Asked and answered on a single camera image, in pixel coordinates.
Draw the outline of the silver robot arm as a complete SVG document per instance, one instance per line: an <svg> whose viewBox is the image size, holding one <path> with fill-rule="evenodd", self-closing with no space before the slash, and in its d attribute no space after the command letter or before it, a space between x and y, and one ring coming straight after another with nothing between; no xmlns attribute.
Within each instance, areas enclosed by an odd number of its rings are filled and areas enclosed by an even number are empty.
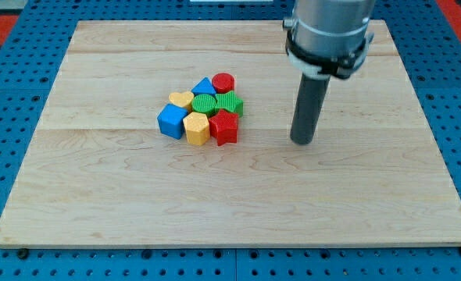
<svg viewBox="0 0 461 281"><path fill-rule="evenodd" d="M364 63L374 0L297 0L283 19L290 63L305 76L346 80Z"/></svg>

